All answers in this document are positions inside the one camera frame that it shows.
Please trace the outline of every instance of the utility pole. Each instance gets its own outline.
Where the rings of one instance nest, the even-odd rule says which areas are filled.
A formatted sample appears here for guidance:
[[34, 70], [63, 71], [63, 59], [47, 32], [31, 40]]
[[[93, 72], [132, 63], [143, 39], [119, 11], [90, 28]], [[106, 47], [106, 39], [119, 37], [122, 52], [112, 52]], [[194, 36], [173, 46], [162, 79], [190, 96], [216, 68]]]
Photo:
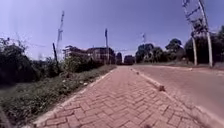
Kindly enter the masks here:
[[57, 52], [56, 52], [56, 48], [55, 48], [54, 43], [53, 43], [52, 45], [53, 45], [54, 59], [55, 59], [55, 62], [56, 62], [57, 72], [59, 73], [60, 69], [59, 69], [59, 65], [58, 65], [58, 57], [57, 57]]
[[109, 54], [109, 46], [108, 46], [108, 30], [105, 29], [105, 38], [106, 38], [106, 47], [107, 47], [107, 63], [109, 64], [110, 61], [110, 54]]
[[[190, 3], [190, 0], [186, 0], [186, 1], [183, 1], [183, 8], [184, 8], [184, 12], [185, 12], [185, 16], [186, 16], [186, 19], [187, 21], [189, 22], [189, 24], [191, 24], [191, 20], [190, 20], [190, 16], [197, 11], [197, 9], [195, 9], [194, 11], [192, 11], [189, 15], [189, 13], [187, 12], [187, 6], [188, 4]], [[193, 25], [191, 25], [191, 40], [192, 40], [192, 43], [193, 43], [193, 51], [194, 51], [194, 65], [198, 65], [198, 57], [197, 57], [197, 48], [196, 48], [196, 42], [195, 42], [195, 30], [194, 30], [194, 27]]]
[[209, 27], [208, 27], [208, 20], [205, 14], [205, 7], [204, 4], [202, 3], [202, 0], [198, 0], [198, 4], [200, 6], [200, 10], [201, 10], [201, 14], [203, 17], [203, 21], [205, 24], [205, 30], [206, 30], [206, 34], [207, 34], [207, 38], [208, 38], [208, 51], [209, 51], [209, 65], [210, 67], [213, 67], [213, 57], [212, 57], [212, 41], [211, 41], [211, 36], [210, 36], [210, 32], [209, 32]]
[[62, 15], [61, 15], [61, 24], [60, 27], [58, 29], [58, 37], [57, 37], [57, 47], [56, 47], [56, 51], [57, 54], [59, 53], [59, 43], [62, 41], [62, 33], [63, 33], [63, 25], [64, 25], [64, 16], [65, 16], [65, 12], [62, 11]]

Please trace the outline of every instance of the building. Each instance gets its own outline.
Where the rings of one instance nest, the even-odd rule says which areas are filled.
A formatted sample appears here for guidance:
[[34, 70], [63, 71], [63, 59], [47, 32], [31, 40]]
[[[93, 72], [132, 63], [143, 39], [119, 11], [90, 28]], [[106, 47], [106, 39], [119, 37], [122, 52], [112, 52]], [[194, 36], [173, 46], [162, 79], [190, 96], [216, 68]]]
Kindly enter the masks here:
[[64, 52], [64, 58], [68, 58], [69, 56], [72, 56], [72, 55], [88, 56], [88, 53], [86, 50], [82, 50], [71, 45], [66, 46], [63, 52]]
[[106, 47], [89, 48], [87, 53], [93, 60], [100, 61], [102, 63], [115, 64], [115, 53], [111, 48], [109, 48], [109, 62]]
[[63, 50], [64, 58], [68, 58], [72, 55], [85, 56], [87, 58], [92, 58], [93, 60], [100, 61], [104, 64], [115, 64], [115, 53], [114, 50], [109, 48], [109, 61], [107, 56], [106, 47], [94, 47], [87, 50], [82, 50], [77, 47], [67, 46]]

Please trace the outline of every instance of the vegetation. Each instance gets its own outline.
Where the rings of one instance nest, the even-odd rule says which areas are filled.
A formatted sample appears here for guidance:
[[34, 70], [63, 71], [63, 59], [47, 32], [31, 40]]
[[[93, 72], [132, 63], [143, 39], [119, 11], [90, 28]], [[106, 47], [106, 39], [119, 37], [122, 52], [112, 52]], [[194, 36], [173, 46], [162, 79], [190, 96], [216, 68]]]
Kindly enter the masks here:
[[121, 65], [122, 64], [122, 54], [120, 52], [116, 55], [116, 64]]
[[125, 65], [133, 65], [135, 63], [135, 58], [132, 55], [127, 55], [124, 57]]
[[84, 83], [114, 68], [102, 67], [87, 54], [77, 54], [85, 51], [76, 48], [59, 63], [58, 70], [54, 59], [30, 60], [25, 50], [20, 41], [0, 38], [0, 106], [13, 125], [31, 121]]
[[38, 82], [17, 84], [0, 92], [1, 106], [13, 125], [28, 123], [53, 107], [59, 100], [84, 87], [84, 83], [113, 68], [114, 66], [103, 66], [69, 76], [61, 75]]
[[[218, 33], [211, 34], [212, 40], [212, 52], [213, 61], [223, 62], [224, 61], [224, 26]], [[208, 63], [208, 42], [207, 37], [197, 36], [195, 37], [198, 63]], [[182, 47], [182, 42], [179, 39], [172, 39], [166, 46], [166, 50], [163, 51], [160, 47], [152, 44], [142, 44], [138, 47], [136, 52], [136, 62], [171, 62], [171, 61], [190, 61], [194, 62], [193, 43], [189, 39], [185, 46]]]

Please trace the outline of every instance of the tree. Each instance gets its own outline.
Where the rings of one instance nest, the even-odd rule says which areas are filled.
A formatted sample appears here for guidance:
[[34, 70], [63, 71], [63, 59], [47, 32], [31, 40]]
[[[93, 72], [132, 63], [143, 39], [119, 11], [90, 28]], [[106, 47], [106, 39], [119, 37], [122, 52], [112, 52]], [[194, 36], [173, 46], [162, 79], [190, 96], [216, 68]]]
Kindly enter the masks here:
[[[223, 44], [221, 43], [219, 36], [217, 34], [211, 34], [212, 40], [212, 53], [214, 62], [222, 61], [222, 53], [223, 53]], [[208, 63], [209, 62], [209, 53], [208, 53], [208, 41], [205, 36], [199, 36], [195, 38], [196, 47], [197, 47], [197, 58], [198, 63]], [[193, 43], [192, 40], [189, 39], [185, 44], [186, 55], [190, 61], [194, 61], [193, 54]]]
[[124, 57], [124, 64], [132, 65], [135, 63], [135, 58], [132, 55], [127, 55]]
[[164, 61], [163, 50], [160, 47], [155, 47], [152, 50], [152, 53], [153, 53], [152, 58], [153, 58], [154, 62], [162, 62], [162, 61]]
[[178, 50], [179, 50], [179, 48], [181, 48], [181, 41], [179, 40], [179, 39], [176, 39], [176, 38], [174, 38], [174, 39], [172, 39], [171, 41], [170, 41], [170, 43], [166, 46], [166, 49], [168, 50], [168, 51], [170, 51], [170, 52], [174, 52], [174, 53], [176, 53]]
[[224, 25], [221, 27], [220, 31], [218, 32], [218, 41], [222, 45], [222, 52], [224, 53]]
[[122, 54], [120, 52], [116, 55], [116, 64], [121, 65], [122, 64]]
[[138, 51], [135, 54], [136, 62], [140, 63], [144, 59], [148, 59], [152, 55], [152, 49], [154, 48], [153, 44], [142, 44], [138, 46]]

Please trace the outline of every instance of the roadside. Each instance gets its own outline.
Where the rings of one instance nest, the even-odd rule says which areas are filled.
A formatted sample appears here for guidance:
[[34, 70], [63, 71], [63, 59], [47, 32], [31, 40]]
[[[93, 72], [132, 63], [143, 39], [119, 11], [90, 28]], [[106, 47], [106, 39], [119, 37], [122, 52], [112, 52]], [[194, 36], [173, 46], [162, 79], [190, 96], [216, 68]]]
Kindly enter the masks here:
[[96, 77], [114, 68], [115, 66], [103, 66], [39, 82], [21, 83], [10, 89], [1, 90], [0, 103], [10, 123], [21, 126], [50, 110], [58, 102], [94, 81]]
[[192, 68], [195, 70], [204, 70], [208, 72], [222, 72], [224, 74], [224, 63], [216, 63], [213, 68], [210, 68], [208, 64], [199, 64], [195, 66], [193, 63], [186, 62], [167, 62], [167, 63], [143, 63], [138, 65], [152, 65], [152, 66], [166, 66], [175, 68]]
[[126, 66], [118, 67], [43, 118], [34, 122], [38, 128], [203, 128]]

